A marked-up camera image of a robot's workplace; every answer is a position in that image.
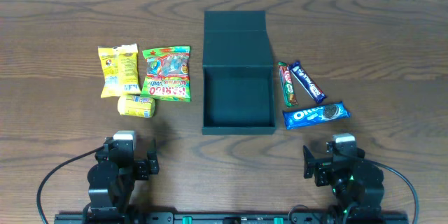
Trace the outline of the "blue Oreo cookie pack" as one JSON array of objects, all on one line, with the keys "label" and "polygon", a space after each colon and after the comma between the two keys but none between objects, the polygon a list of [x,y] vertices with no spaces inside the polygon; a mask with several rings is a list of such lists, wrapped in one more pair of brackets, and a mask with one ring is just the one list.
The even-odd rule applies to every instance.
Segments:
[{"label": "blue Oreo cookie pack", "polygon": [[343,118],[350,118],[351,113],[341,101],[298,111],[283,111],[283,119],[287,130],[318,125]]}]

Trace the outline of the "yellow candy canister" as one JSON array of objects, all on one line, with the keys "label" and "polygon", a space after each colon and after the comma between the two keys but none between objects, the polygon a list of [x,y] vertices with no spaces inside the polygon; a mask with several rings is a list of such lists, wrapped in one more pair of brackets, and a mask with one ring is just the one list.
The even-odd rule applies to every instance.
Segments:
[{"label": "yellow candy canister", "polygon": [[151,118],[155,112],[155,100],[151,97],[124,95],[119,98],[117,107],[122,116]]}]

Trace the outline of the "green KitKat bar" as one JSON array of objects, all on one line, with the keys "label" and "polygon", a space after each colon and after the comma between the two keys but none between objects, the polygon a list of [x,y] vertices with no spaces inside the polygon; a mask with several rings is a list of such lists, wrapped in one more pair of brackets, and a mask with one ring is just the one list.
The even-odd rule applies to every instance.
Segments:
[{"label": "green KitKat bar", "polygon": [[288,69],[288,65],[285,62],[278,62],[279,77],[281,81],[281,88],[283,92],[283,98],[287,107],[293,107],[298,105],[298,101],[293,89],[293,83],[291,79],[291,73]]}]

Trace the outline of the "Haribo worms gummy bag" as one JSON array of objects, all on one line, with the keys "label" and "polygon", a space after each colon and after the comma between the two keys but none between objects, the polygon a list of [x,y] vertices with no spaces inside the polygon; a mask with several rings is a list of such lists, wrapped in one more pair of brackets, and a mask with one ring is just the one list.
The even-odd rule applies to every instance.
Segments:
[{"label": "Haribo worms gummy bag", "polygon": [[152,48],[142,53],[147,67],[141,96],[190,102],[190,46]]}]

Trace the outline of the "yellow snack bag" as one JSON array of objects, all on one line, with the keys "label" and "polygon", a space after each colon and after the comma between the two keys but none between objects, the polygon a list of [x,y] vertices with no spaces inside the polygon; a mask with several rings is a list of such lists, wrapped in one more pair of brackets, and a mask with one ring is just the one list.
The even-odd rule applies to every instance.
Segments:
[{"label": "yellow snack bag", "polygon": [[101,98],[140,95],[138,73],[138,45],[98,47],[104,75]]}]

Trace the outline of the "purple Dairy Milk bar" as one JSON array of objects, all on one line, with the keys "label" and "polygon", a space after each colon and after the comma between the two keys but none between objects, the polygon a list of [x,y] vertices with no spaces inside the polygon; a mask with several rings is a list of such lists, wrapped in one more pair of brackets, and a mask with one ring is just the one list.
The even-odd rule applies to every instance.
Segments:
[{"label": "purple Dairy Milk bar", "polygon": [[300,61],[290,64],[288,70],[294,75],[297,81],[317,104],[320,104],[326,98],[325,93],[305,71]]}]

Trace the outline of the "dark green gift box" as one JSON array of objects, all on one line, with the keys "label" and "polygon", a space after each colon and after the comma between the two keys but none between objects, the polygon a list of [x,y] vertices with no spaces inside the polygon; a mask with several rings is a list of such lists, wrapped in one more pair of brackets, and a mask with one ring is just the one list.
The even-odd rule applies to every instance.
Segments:
[{"label": "dark green gift box", "polygon": [[273,66],[265,12],[205,12],[202,133],[273,134]]}]

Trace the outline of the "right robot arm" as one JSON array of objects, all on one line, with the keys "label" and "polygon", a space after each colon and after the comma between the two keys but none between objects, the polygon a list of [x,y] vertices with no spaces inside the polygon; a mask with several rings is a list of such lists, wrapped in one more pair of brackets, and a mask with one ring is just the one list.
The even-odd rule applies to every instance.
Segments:
[{"label": "right robot arm", "polygon": [[304,177],[316,186],[330,186],[337,204],[328,208],[322,223],[385,223],[381,202],[383,171],[365,159],[365,151],[353,141],[330,141],[330,157],[316,158],[303,147]]}]

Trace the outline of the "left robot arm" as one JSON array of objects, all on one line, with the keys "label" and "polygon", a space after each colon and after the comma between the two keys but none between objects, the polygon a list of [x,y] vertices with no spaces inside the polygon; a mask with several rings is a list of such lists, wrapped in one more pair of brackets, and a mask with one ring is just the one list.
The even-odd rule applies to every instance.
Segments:
[{"label": "left robot arm", "polygon": [[156,143],[153,141],[146,158],[134,158],[134,141],[109,136],[95,152],[97,164],[87,173],[90,203],[82,213],[82,223],[142,223],[130,197],[136,181],[147,181],[159,173]]}]

